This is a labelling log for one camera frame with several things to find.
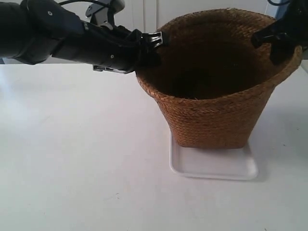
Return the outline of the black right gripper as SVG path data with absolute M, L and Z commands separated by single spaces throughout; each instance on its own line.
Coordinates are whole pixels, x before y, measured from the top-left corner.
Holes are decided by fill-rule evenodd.
M 278 7 L 278 22 L 253 33 L 251 43 L 255 48 L 271 43 L 271 62 L 282 64 L 292 58 L 297 46 L 308 49 L 308 2 L 277 0 L 274 5 Z

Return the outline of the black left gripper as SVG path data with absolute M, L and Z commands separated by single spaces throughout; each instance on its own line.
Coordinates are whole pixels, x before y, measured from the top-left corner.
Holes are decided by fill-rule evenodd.
M 156 67 L 161 64 L 157 49 L 168 45 L 163 31 L 141 33 L 115 27 L 96 26 L 83 22 L 82 35 L 69 35 L 52 52 L 52 57 L 90 64 L 97 71 L 127 74 L 135 68 Z M 146 47 L 141 49 L 141 38 Z

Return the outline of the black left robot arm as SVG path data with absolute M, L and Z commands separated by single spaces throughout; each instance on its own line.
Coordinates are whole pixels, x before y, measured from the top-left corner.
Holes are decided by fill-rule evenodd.
M 115 14 L 124 7 L 122 0 L 91 0 L 86 22 L 66 10 L 63 2 L 2 2 L 0 56 L 29 65 L 54 57 L 122 74 L 159 65 L 157 49 L 168 44 L 167 35 L 115 25 Z

